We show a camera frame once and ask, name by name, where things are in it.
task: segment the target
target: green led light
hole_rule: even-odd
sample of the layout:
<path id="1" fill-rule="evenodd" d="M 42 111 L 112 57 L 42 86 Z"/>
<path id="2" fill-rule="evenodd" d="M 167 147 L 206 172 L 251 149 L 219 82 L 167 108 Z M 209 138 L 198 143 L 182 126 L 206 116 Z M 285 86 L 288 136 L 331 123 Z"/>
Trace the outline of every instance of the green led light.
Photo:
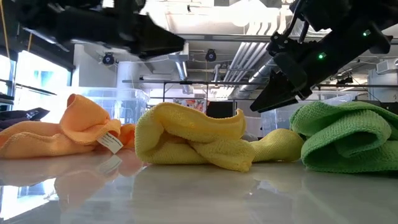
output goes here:
<path id="1" fill-rule="evenodd" d="M 362 36 L 367 37 L 371 33 L 370 30 L 366 30 L 365 32 L 362 33 Z"/>
<path id="2" fill-rule="evenodd" d="M 321 53 L 321 54 L 319 54 L 318 55 L 318 59 L 324 59 L 326 57 L 326 54 L 325 53 Z"/>

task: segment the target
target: towel tag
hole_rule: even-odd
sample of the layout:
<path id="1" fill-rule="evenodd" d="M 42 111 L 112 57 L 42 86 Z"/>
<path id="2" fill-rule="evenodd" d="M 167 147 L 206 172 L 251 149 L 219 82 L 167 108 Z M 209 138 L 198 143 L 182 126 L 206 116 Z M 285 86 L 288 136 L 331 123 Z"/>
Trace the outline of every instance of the towel tag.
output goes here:
<path id="1" fill-rule="evenodd" d="M 113 154 L 117 153 L 123 144 L 112 134 L 106 133 L 104 136 L 97 140 L 101 145 L 107 147 Z"/>

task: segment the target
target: yellow towel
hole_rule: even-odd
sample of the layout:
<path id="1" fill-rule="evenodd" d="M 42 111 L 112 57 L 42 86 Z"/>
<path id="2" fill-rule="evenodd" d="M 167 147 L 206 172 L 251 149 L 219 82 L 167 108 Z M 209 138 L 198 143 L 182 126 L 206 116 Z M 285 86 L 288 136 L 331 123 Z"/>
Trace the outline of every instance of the yellow towel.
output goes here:
<path id="1" fill-rule="evenodd" d="M 258 142 L 241 140 L 246 122 L 237 110 L 232 118 L 214 119 L 194 109 L 161 103 L 136 126 L 136 154 L 153 164 L 206 164 L 246 172 L 252 161 L 294 161 L 303 140 L 286 129 Z"/>

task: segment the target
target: white label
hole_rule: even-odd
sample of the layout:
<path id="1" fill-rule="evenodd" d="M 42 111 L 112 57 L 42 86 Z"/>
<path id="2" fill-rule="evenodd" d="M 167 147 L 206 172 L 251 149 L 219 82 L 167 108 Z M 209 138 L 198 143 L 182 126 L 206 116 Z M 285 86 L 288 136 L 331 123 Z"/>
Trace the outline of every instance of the white label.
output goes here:
<path id="1" fill-rule="evenodd" d="M 107 161 L 103 162 L 97 167 L 98 172 L 108 174 L 120 166 L 122 160 L 117 156 L 113 155 Z"/>
<path id="2" fill-rule="evenodd" d="M 123 144 L 112 134 L 106 133 L 104 136 L 97 140 L 101 145 L 107 147 L 113 154 L 117 153 Z"/>

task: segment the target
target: black cloth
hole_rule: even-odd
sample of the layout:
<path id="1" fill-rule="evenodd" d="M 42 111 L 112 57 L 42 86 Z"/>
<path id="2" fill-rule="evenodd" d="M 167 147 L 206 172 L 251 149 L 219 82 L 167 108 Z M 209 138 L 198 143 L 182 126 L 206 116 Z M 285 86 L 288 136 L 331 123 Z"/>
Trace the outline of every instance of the black cloth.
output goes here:
<path id="1" fill-rule="evenodd" d="M 30 121 L 39 121 L 44 118 L 50 111 L 43 108 L 35 108 L 27 111 L 3 111 L 0 112 L 0 121 L 17 118 L 27 118 Z"/>

